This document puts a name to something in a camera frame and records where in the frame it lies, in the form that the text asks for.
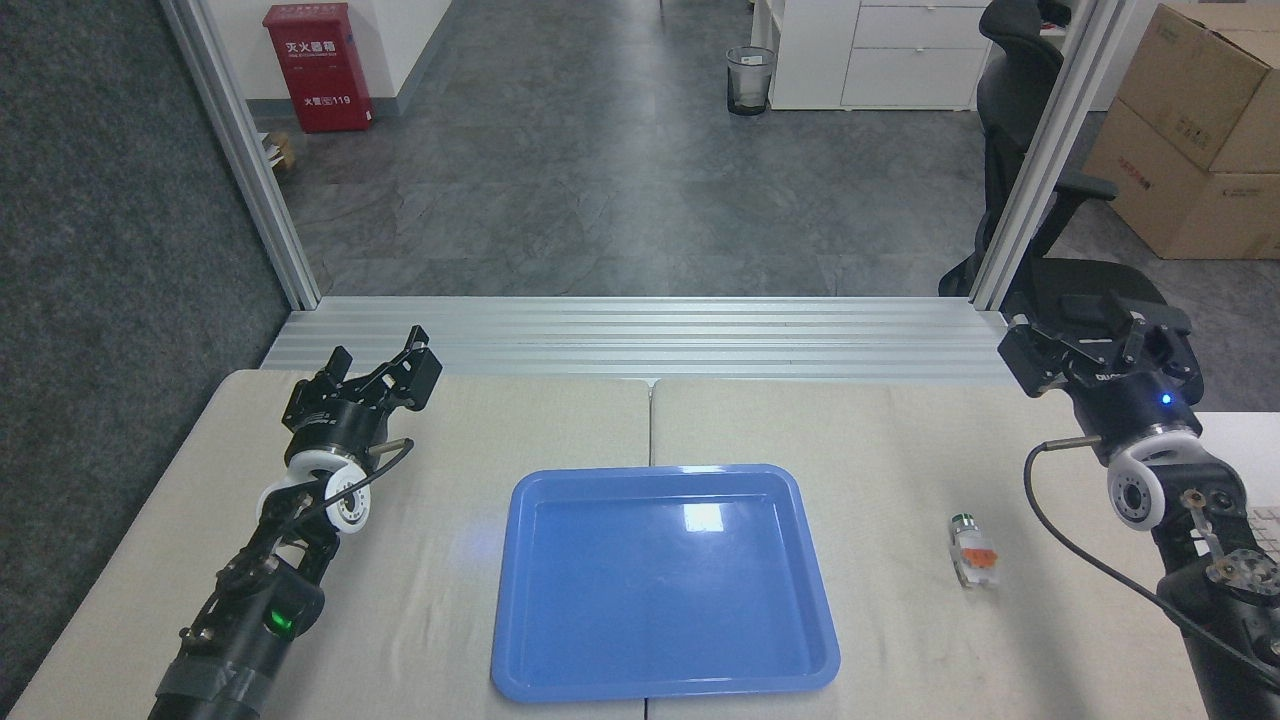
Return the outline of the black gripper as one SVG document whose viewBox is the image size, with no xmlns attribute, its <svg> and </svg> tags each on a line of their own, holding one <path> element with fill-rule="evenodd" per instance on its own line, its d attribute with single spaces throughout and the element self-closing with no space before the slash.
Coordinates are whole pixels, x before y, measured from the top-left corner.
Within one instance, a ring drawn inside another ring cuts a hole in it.
<svg viewBox="0 0 1280 720">
<path fill-rule="evenodd" d="M 1188 340 L 1189 316 L 1181 309 L 1120 309 L 1108 324 L 1119 342 L 1111 368 L 1120 372 L 1096 370 L 1107 368 L 1107 340 L 1030 318 L 1010 320 L 998 355 L 1029 397 L 1064 388 L 1074 363 L 1088 365 L 1073 368 L 1073 407 L 1084 434 L 1100 437 L 1094 455 L 1102 464 L 1151 436 L 1201 434 L 1192 407 L 1204 379 Z"/>
<path fill-rule="evenodd" d="M 352 401 L 328 398 L 339 392 L 352 363 L 346 347 L 337 346 L 312 378 L 298 380 L 291 391 L 282 416 L 292 433 L 284 462 L 312 450 L 371 462 L 370 448 L 388 438 L 390 413 L 422 410 L 440 378 L 443 365 L 429 342 L 426 331 L 413 325 L 399 354 L 348 380 Z"/>
</svg>

